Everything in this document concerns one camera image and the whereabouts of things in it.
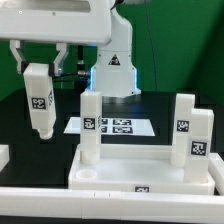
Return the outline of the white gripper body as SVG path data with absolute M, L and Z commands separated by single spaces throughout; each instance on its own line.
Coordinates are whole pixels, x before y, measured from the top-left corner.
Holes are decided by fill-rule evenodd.
M 0 39 L 103 45 L 111 0 L 0 0 Z

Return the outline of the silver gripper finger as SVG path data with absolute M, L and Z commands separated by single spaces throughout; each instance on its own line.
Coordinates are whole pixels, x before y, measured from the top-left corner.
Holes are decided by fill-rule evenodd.
M 17 72 L 22 74 L 25 70 L 26 59 L 23 55 L 23 42 L 21 40 L 11 40 L 10 50 L 17 61 Z
M 62 75 L 63 64 L 69 54 L 67 43 L 57 43 L 56 50 L 58 51 L 58 55 L 55 60 L 49 64 L 49 75 L 51 77 L 60 77 Z

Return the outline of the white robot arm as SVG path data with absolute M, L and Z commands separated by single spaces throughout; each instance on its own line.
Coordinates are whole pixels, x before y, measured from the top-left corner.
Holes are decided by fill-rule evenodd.
M 137 71 L 131 61 L 132 26 L 120 16 L 121 4 L 144 4 L 151 0 L 0 0 L 0 40 L 10 42 L 33 96 L 45 97 L 52 79 L 63 73 L 63 62 L 71 45 L 97 48 L 89 88 L 105 98 L 124 99 L 137 95 Z M 58 51 L 50 64 L 28 63 L 22 43 L 54 43 Z

